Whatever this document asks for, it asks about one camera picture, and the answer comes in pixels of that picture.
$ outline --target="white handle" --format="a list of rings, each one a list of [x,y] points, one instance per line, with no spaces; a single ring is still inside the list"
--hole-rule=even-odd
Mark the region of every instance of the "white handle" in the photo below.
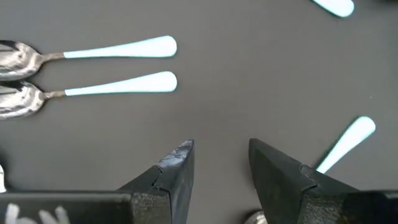
[[[371,118],[368,118],[367,116],[359,117],[350,127],[348,127],[333,149],[318,166],[317,171],[324,174],[345,154],[369,137],[375,130],[376,125]]]
[[[351,0],[313,0],[322,8],[330,13],[339,16],[347,17],[354,11],[354,3]]]
[[[171,36],[156,37],[131,44],[92,50],[65,52],[65,58],[87,57],[171,57],[177,51],[177,43]]]
[[[100,93],[160,93],[171,92],[177,87],[177,78],[172,72],[159,72],[104,85],[65,90],[67,96]]]
[[[5,178],[4,178],[4,169],[0,165],[0,193],[4,193],[7,191],[6,186],[5,186]]]

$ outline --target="spoon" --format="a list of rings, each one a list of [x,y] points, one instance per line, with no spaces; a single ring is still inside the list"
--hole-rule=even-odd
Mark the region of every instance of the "spoon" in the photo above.
[[[0,81],[20,80],[36,73],[44,62],[62,58],[90,57],[171,57],[177,43],[171,36],[156,37],[135,43],[41,55],[21,42],[0,40]]]
[[[47,99],[61,96],[91,95],[100,93],[160,93],[177,87],[172,72],[159,72],[104,85],[42,92],[28,82],[10,82],[0,85],[0,119],[28,116],[38,111]]]
[[[371,118],[367,116],[357,118],[322,160],[317,171],[324,174],[350,150],[372,135],[375,130],[376,125]]]

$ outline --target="metal spoon head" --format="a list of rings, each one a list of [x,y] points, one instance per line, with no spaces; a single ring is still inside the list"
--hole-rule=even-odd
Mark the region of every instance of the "metal spoon head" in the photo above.
[[[44,101],[44,93],[28,82],[3,83],[0,85],[0,119],[31,115]]]
[[[263,211],[252,214],[244,224],[267,224],[266,216]]]
[[[43,56],[26,44],[0,40],[0,81],[20,80],[36,73]]]

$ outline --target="gray table surface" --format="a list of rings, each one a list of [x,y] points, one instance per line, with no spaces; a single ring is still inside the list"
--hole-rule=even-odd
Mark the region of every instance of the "gray table surface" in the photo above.
[[[338,19],[308,0],[3,1],[0,39],[43,53],[172,35],[168,59],[51,62],[43,90],[96,85],[163,70],[168,94],[49,101],[2,121],[0,154],[22,189],[116,189],[186,139],[196,142],[188,223],[240,223],[259,208],[249,138],[308,164],[357,115],[376,132],[330,175],[359,189],[398,188],[398,5],[355,0]]]

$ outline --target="spoon bowl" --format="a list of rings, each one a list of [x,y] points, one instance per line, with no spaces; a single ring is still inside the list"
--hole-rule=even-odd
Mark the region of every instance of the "spoon bowl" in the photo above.
[[[36,73],[44,57],[26,44],[0,40],[0,80],[10,81],[29,77]]]
[[[171,57],[177,43],[171,36],[91,50],[41,55],[32,47],[12,40],[0,40],[0,81],[21,80],[35,74],[44,62],[62,58]]]
[[[161,93],[174,91],[176,87],[177,79],[172,72],[159,72],[104,85],[46,93],[29,82],[9,82],[0,85],[0,119],[31,115],[41,109],[47,99],[55,97],[100,93]]]
[[[31,115],[44,104],[44,93],[28,82],[11,83],[6,88],[14,92],[0,95],[0,119]]]

